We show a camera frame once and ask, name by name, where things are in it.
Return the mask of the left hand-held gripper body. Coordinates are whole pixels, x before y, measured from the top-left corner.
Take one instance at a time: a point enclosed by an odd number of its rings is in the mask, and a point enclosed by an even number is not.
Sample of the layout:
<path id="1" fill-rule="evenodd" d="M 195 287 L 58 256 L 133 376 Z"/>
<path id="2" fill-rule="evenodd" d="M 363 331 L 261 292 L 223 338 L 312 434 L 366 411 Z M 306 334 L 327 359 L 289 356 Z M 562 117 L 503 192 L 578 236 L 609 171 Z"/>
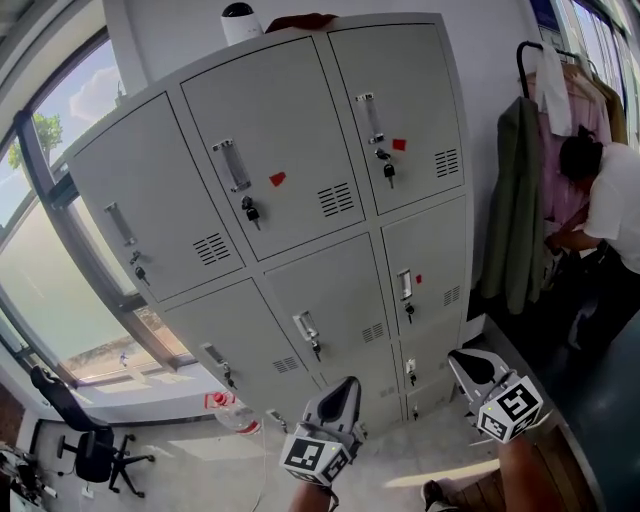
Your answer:
<path id="1" fill-rule="evenodd" d="M 286 436 L 279 464 L 295 479 L 330 487 L 353 463 L 367 438 L 360 422 L 350 431 L 300 422 L 294 433 Z"/>

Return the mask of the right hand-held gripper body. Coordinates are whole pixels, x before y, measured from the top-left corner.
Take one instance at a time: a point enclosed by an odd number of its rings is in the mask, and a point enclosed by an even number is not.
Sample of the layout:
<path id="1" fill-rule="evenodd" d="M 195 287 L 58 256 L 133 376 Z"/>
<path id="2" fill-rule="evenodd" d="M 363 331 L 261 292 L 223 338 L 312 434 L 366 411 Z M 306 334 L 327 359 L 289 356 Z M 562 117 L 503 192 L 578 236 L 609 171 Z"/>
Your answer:
<path id="1" fill-rule="evenodd" d="M 506 444 L 531 427 L 544 401 L 529 377 L 521 377 L 496 397 L 482 397 L 478 412 L 467 414 L 469 423 L 481 434 Z"/>

